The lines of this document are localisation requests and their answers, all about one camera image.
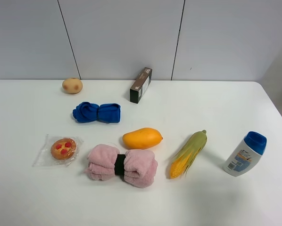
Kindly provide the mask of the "yellow orange mango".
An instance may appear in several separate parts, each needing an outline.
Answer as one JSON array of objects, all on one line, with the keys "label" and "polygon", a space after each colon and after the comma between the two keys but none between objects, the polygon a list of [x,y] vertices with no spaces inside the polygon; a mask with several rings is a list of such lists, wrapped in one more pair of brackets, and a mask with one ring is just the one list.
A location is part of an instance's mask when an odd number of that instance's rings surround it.
[{"label": "yellow orange mango", "polygon": [[128,149],[144,150],[158,145],[163,137],[156,129],[142,128],[124,134],[122,140]]}]

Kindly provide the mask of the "dark brown carton box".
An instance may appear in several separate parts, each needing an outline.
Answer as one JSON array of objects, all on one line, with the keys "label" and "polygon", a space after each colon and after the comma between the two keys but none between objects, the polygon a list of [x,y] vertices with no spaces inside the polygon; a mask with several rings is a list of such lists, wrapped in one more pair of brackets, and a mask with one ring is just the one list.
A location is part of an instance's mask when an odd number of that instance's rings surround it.
[{"label": "dark brown carton box", "polygon": [[138,74],[135,82],[130,87],[129,98],[130,102],[138,104],[149,84],[151,83],[152,69],[144,67]]}]

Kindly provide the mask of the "blue rolled towel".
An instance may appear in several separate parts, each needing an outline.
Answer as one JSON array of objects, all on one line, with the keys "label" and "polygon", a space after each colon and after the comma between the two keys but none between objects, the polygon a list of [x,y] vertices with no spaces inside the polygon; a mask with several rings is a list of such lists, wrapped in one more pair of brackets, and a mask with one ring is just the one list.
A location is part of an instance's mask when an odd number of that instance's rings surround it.
[{"label": "blue rolled towel", "polygon": [[73,110],[73,117],[79,123],[93,121],[119,123],[121,118],[121,106],[116,103],[97,105],[82,102]]}]

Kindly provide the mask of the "corn cob with husk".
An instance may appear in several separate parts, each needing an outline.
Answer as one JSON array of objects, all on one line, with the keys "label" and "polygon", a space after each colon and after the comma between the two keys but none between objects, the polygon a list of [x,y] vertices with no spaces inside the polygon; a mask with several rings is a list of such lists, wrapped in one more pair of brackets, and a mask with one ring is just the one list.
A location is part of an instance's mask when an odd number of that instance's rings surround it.
[{"label": "corn cob with husk", "polygon": [[169,178],[174,179],[186,174],[190,166],[193,164],[195,158],[207,143],[207,131],[202,130],[195,132],[180,149],[180,151],[173,157]]}]

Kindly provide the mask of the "white bottle blue cap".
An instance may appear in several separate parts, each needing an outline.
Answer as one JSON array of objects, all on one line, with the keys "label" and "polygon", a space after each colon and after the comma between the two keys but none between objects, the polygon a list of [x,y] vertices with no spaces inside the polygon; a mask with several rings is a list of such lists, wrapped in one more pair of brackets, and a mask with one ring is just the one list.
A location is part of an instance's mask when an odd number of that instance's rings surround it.
[{"label": "white bottle blue cap", "polygon": [[265,136],[250,131],[235,148],[223,165],[223,170],[238,177],[257,165],[267,144]]}]

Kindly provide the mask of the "pink towel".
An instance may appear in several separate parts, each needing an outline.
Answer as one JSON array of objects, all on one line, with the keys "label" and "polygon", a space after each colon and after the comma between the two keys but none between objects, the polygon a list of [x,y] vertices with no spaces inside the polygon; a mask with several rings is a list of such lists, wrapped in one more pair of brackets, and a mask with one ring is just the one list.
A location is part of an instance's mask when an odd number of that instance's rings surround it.
[{"label": "pink towel", "polygon": [[87,175],[93,180],[106,181],[121,176],[126,183],[138,188],[153,184],[158,162],[150,150],[128,150],[120,154],[115,147],[100,144],[88,155]]}]

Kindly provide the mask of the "brown potato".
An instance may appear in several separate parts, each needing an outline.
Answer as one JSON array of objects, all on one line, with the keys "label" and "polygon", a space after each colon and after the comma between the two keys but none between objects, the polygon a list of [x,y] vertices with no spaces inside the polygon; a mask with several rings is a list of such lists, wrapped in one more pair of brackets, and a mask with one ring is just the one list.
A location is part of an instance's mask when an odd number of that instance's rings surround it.
[{"label": "brown potato", "polygon": [[68,78],[62,82],[62,88],[68,94],[77,94],[83,89],[83,83],[78,78]]}]

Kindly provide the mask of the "wrapped fruit tart pastry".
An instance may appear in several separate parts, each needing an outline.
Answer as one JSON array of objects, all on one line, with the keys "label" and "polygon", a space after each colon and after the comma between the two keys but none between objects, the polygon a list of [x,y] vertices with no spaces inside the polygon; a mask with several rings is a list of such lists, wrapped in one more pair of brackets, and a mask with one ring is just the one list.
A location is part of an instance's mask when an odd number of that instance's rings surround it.
[{"label": "wrapped fruit tart pastry", "polygon": [[46,135],[45,143],[39,150],[32,166],[68,166],[79,155],[83,140],[79,137],[60,137]]}]

